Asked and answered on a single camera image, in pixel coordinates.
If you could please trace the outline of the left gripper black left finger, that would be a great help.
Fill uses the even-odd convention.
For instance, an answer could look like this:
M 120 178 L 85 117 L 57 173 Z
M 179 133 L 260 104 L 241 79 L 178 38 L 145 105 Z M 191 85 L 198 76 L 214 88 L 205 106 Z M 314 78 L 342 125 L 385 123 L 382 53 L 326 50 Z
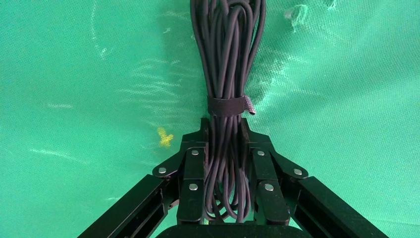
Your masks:
M 177 153 L 145 175 L 81 234 L 81 238 L 149 238 L 178 206 L 178 224 L 202 224 L 210 122 L 185 134 Z

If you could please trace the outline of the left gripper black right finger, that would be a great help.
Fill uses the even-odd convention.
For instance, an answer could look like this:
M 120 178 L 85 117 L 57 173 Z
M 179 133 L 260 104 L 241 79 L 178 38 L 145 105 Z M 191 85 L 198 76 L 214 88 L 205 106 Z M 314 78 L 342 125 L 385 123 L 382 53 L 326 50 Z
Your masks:
M 269 136 L 246 119 L 242 138 L 254 220 L 280 225 L 282 238 L 384 238 L 386 234 L 308 171 L 276 152 Z

